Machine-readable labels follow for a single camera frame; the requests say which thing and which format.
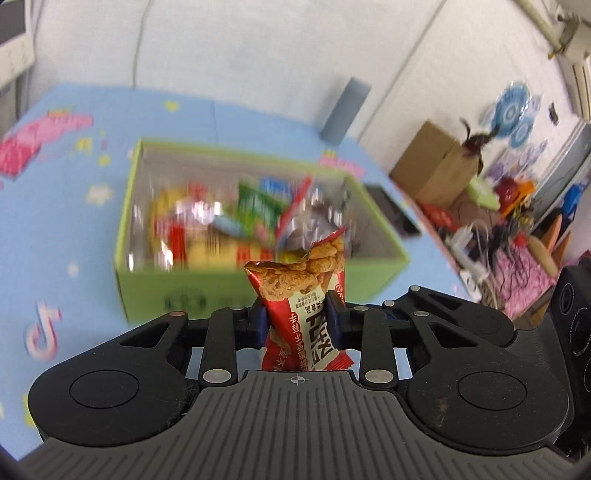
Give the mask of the red biscuit snack packet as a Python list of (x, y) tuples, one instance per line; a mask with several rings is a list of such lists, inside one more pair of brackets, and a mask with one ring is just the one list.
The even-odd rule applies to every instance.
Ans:
[(245, 274), (270, 317), (266, 371), (346, 370), (353, 360), (329, 337), (325, 299), (345, 299), (344, 229), (315, 242), (296, 262), (250, 261)]

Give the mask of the yellow red cracker packet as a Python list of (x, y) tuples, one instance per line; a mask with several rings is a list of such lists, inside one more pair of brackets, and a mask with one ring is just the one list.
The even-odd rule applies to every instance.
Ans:
[(189, 240), (186, 246), (186, 264), (191, 270), (242, 269), (250, 261), (273, 261), (273, 250), (211, 230), (203, 236)]

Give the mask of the green pea snack packet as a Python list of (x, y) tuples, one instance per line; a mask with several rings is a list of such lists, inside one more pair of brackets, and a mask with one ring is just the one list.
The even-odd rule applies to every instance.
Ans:
[(272, 245), (287, 206), (287, 202), (263, 193), (252, 183), (239, 182), (238, 200), (226, 205), (212, 225), (226, 235)]

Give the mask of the dark red dates packet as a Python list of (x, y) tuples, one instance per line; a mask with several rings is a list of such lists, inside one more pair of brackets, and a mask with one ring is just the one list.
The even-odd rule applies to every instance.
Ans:
[(348, 257), (359, 254), (369, 226), (362, 186), (355, 180), (311, 176), (287, 180), (290, 202), (280, 217), (273, 255), (294, 262), (319, 241), (338, 235)]

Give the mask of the clear galette chip bag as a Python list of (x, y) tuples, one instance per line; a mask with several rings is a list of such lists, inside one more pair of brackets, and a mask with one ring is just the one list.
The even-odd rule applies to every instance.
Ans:
[(189, 246), (204, 240), (215, 217), (211, 189), (197, 181), (154, 193), (148, 209), (147, 242), (154, 267), (164, 271), (188, 266)]

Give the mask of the blue cookie snack packet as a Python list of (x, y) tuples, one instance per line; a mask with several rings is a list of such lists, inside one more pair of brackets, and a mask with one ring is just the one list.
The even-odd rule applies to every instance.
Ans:
[(280, 201), (290, 202), (294, 198), (294, 187), (287, 180), (263, 177), (259, 180), (259, 189)]

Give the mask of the white power strip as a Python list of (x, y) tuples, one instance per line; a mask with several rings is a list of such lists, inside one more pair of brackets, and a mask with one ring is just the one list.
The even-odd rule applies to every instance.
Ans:
[(491, 273), (485, 249), (487, 238), (482, 238), (473, 226), (464, 226), (448, 237), (445, 243), (460, 266), (460, 277), (469, 296), (475, 302), (480, 302), (481, 286)]

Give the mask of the black smartphone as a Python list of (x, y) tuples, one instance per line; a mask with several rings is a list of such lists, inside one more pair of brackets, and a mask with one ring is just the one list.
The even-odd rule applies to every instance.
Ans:
[(382, 186), (366, 184), (365, 188), (401, 238), (416, 238), (422, 235), (417, 225), (397, 203), (394, 203), (394, 200), (384, 191)]

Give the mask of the green cardboard box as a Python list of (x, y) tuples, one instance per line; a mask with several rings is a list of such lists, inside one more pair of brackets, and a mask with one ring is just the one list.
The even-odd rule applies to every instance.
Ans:
[(142, 139), (115, 246), (123, 312), (140, 323), (252, 303), (249, 261), (294, 262), (342, 233), (346, 298), (367, 301), (410, 261), (353, 175), (250, 152)]

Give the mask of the brown cardboard box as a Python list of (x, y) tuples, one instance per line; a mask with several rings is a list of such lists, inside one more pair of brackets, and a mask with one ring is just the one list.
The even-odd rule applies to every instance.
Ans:
[(478, 158), (427, 120), (389, 176), (416, 202), (449, 208), (478, 171)]

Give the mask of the light green tissue box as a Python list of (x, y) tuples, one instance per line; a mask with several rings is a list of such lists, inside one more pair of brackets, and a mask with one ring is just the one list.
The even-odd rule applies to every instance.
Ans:
[(499, 195), (485, 179), (478, 176), (469, 182), (466, 193), (472, 202), (480, 208), (498, 211), (501, 207)]

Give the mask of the dark dried plant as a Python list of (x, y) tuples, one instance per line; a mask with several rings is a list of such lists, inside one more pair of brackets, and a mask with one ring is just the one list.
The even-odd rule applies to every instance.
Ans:
[(480, 175), (484, 170), (482, 151), (497, 137), (500, 131), (500, 126), (495, 125), (489, 132), (472, 133), (470, 124), (466, 119), (460, 118), (460, 122), (466, 129), (466, 139), (462, 143), (464, 157), (467, 159), (476, 159), (478, 161), (477, 174)]

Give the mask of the grey cylindrical bottle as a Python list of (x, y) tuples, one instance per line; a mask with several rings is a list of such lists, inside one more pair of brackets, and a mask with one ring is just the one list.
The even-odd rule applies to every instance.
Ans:
[(370, 84), (355, 77), (349, 79), (339, 95), (335, 107), (332, 108), (331, 114), (325, 121), (324, 127), (322, 127), (320, 132), (322, 140), (334, 146), (342, 143), (342, 139), (349, 132), (349, 128), (355, 121), (356, 115), (361, 111), (371, 90)]

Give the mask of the blue paper fan decoration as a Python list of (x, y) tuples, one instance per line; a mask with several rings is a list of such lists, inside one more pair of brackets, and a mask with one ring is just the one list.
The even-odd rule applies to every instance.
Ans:
[(533, 132), (542, 97), (533, 95), (525, 82), (512, 82), (480, 117), (480, 125), (497, 128), (497, 138), (512, 149), (527, 144)]

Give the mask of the white water dispenser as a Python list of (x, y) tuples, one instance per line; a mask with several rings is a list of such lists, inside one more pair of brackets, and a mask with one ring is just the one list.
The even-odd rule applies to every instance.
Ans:
[(35, 62), (31, 13), (29, 0), (1, 2), (1, 135), (16, 122), (16, 82)]

